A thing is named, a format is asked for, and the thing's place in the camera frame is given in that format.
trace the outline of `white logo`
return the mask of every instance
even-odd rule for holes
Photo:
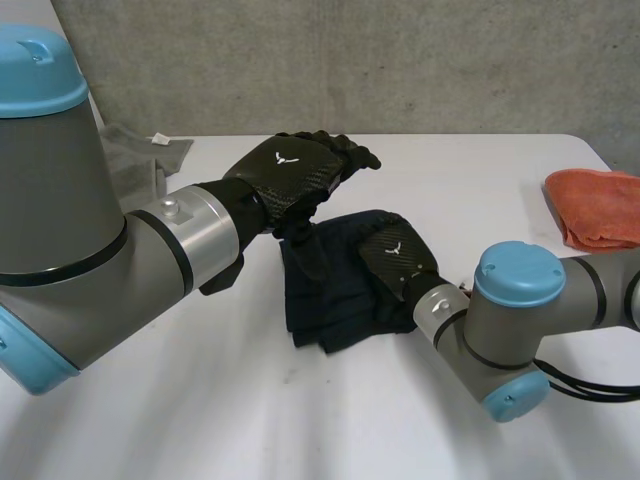
[[[400,255],[400,247],[402,247],[402,242],[398,242],[398,246],[393,250],[385,250],[385,253],[391,253],[391,254],[395,253],[396,255]]]
[[[283,163],[293,163],[300,160],[299,158],[292,158],[291,160],[287,160],[286,158],[282,158],[280,156],[280,152],[276,152],[276,160],[278,161],[278,165],[282,165]]]

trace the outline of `gray cloth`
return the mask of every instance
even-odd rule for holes
[[[166,177],[180,170],[193,140],[154,145],[119,124],[100,131],[120,208],[130,212],[167,194]]]

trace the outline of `robotic arm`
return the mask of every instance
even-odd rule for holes
[[[359,252],[499,422],[524,415],[549,392],[535,364],[543,337],[616,326],[640,331],[640,249],[558,259],[536,245],[500,243],[482,255],[471,300],[440,277],[406,221],[370,234]]]
[[[87,96],[64,39],[0,26],[0,367],[32,394],[193,290],[231,286],[259,233],[312,247],[318,204],[380,167],[344,136],[280,134],[223,179],[123,215]]]

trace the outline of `silver screw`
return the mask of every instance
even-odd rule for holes
[[[180,211],[180,204],[173,197],[166,197],[160,201],[162,214],[165,217],[173,217]]]

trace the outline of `orange towel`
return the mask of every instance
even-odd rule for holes
[[[545,186],[566,245],[590,253],[640,246],[640,178],[576,168],[552,173]]]

